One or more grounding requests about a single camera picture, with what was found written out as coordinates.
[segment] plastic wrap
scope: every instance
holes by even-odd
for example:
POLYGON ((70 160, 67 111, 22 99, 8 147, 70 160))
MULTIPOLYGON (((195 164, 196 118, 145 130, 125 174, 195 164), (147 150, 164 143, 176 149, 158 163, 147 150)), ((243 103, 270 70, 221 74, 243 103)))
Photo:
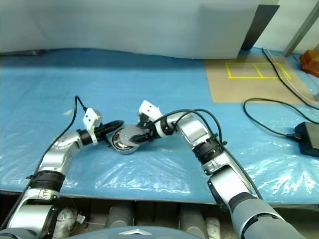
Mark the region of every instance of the plastic wrap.
MULTIPOLYGON (((143 100, 163 113, 204 108, 219 119, 228 149, 245 167, 265 200, 275 204, 319 203, 319 162, 298 144, 253 124, 242 104, 211 100, 204 62, 101 50, 56 50, 1 59, 0 189, 21 191, 42 153, 71 121, 73 97, 98 109, 103 122, 136 124, 143 100)), ((313 119, 318 113, 298 106, 313 119)), ((251 104, 256 118, 292 132, 304 121, 276 104, 251 104)), ((83 128, 79 111, 71 130, 83 128)), ((210 120, 212 128, 216 127, 210 120)), ((178 135, 158 139, 131 155, 104 143, 78 152, 63 195, 214 203, 207 176, 178 135)))

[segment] orange object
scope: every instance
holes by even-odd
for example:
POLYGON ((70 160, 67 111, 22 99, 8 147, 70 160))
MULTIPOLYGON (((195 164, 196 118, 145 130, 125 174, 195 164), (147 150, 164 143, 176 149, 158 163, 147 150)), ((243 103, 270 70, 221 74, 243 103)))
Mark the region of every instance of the orange object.
POLYGON ((319 52, 308 50, 299 59, 303 71, 319 77, 319 52))

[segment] metal rod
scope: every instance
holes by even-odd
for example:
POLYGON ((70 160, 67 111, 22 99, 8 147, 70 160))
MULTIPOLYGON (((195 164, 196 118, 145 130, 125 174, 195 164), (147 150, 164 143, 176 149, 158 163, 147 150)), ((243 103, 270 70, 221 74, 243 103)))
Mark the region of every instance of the metal rod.
POLYGON ((319 1, 316 3, 302 26, 299 28, 297 33, 295 34, 294 38, 289 42, 288 46, 283 52, 284 56, 289 56, 293 50, 298 46, 298 44, 301 42, 303 37, 306 35, 306 33, 309 31, 309 29, 312 27, 314 22, 319 17, 319 1))
POLYGON ((314 51, 319 51, 319 43, 318 43, 318 45, 314 48, 314 51))

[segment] white bracket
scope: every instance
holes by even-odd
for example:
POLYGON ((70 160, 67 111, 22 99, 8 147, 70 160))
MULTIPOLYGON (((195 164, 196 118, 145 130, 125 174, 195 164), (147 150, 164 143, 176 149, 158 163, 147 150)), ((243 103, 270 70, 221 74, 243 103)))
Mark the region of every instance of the white bracket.
POLYGON ((88 131, 88 133, 90 134, 94 145, 98 143, 94 133, 94 129, 95 127, 100 126, 102 118, 103 117, 100 112, 92 108, 88 108, 83 117, 83 123, 85 125, 86 131, 88 131))
MULTIPOLYGON (((151 122, 157 120, 159 117, 162 117, 163 114, 160 112, 160 109, 155 105, 151 104, 148 101, 143 101, 140 108, 139 108, 139 116, 141 114, 145 114, 149 117, 151 122)), ((166 134, 162 131, 160 122, 155 124, 156 130, 160 137, 166 137, 166 134)))

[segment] brown cardboard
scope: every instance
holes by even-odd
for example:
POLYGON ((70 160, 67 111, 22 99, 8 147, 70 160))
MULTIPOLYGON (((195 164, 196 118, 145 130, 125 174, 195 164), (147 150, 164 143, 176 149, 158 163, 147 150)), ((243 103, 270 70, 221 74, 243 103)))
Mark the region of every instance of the brown cardboard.
MULTIPOLYGON (((274 59, 288 73, 293 85, 308 99, 314 101, 313 95, 289 62, 284 57, 274 59)), ((247 55, 234 60, 206 60, 205 65, 214 102, 243 102, 251 97, 261 97, 290 104, 303 104, 281 83, 263 56, 247 55)))

